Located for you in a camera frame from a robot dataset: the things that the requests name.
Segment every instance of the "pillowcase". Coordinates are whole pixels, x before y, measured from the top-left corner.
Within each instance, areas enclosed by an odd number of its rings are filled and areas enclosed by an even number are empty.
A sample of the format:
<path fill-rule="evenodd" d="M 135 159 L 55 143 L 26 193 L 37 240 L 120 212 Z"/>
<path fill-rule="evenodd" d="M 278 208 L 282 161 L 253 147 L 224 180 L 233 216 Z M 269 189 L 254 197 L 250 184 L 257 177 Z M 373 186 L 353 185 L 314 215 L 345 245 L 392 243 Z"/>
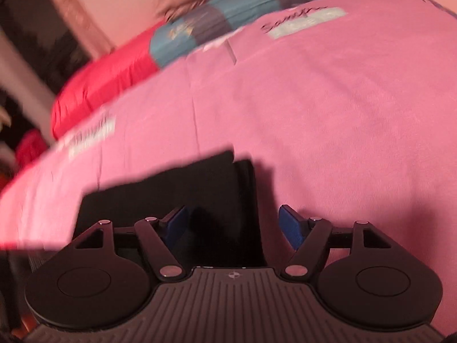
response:
<path fill-rule="evenodd" d="M 155 32 L 149 53 L 159 67 L 264 14 L 311 0 L 210 0 Z"/>

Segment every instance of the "red pillow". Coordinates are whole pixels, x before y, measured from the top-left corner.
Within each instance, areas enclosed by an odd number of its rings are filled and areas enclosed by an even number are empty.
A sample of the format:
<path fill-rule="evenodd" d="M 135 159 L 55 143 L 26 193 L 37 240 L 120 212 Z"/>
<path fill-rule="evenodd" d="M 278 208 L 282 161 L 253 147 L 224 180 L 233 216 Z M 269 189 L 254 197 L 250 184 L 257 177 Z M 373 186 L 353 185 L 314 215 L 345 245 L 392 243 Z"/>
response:
<path fill-rule="evenodd" d="M 48 146 L 39 130 L 32 129 L 25 133 L 15 151 L 19 169 L 22 170 L 26 166 L 30 165 L 44 152 L 46 152 L 47 149 Z"/>
<path fill-rule="evenodd" d="M 61 138 L 103 104 L 158 72 L 149 43 L 163 24 L 157 23 L 115 52 L 89 63 L 67 82 L 51 111 L 54 138 Z"/>

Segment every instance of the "black device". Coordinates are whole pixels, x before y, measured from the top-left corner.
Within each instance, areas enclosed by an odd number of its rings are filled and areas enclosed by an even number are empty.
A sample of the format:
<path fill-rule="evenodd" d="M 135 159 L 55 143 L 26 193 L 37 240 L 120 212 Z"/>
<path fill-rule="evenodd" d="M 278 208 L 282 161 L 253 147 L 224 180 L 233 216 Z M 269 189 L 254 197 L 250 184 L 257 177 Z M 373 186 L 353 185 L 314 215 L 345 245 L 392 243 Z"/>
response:
<path fill-rule="evenodd" d="M 279 211 L 296 250 L 272 268 L 194 268 L 170 250 L 186 208 L 131 228 L 101 220 L 30 277 L 26 300 L 40 322 L 30 343 L 438 343 L 430 326 L 438 276 L 369 222 L 336 228 Z M 135 263 L 117 255 L 138 248 Z M 350 255 L 327 267 L 331 248 Z"/>

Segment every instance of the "pink bedsheet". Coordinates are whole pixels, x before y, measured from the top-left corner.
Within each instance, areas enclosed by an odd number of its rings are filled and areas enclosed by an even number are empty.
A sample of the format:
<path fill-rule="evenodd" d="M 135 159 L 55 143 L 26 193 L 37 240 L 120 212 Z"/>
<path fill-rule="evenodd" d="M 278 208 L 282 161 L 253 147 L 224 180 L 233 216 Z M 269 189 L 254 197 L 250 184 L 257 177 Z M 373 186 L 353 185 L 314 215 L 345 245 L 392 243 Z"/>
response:
<path fill-rule="evenodd" d="M 265 33 L 323 7 L 346 15 L 276 40 Z M 441 277 L 434 325 L 450 333 L 456 68 L 457 20 L 424 0 L 317 0 L 268 14 L 67 135 L 1 198 L 0 244 L 61 247 L 86 192 L 233 146 L 255 164 L 271 264 L 291 254 L 275 231 L 281 204 L 339 226 L 369 220 Z"/>

